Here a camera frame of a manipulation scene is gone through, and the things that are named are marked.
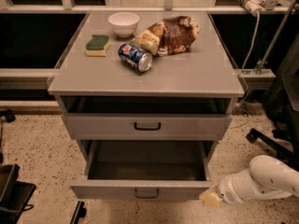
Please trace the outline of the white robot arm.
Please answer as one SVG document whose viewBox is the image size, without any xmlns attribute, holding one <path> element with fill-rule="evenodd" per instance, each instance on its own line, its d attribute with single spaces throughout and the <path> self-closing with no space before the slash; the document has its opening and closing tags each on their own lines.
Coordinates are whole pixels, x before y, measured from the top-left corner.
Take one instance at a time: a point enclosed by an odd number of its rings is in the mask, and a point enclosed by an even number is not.
<svg viewBox="0 0 299 224">
<path fill-rule="evenodd" d="M 199 195 L 206 206 L 242 204 L 249 200 L 299 197 L 299 172 L 276 158 L 260 155 L 249 168 L 229 174 Z"/>
</svg>

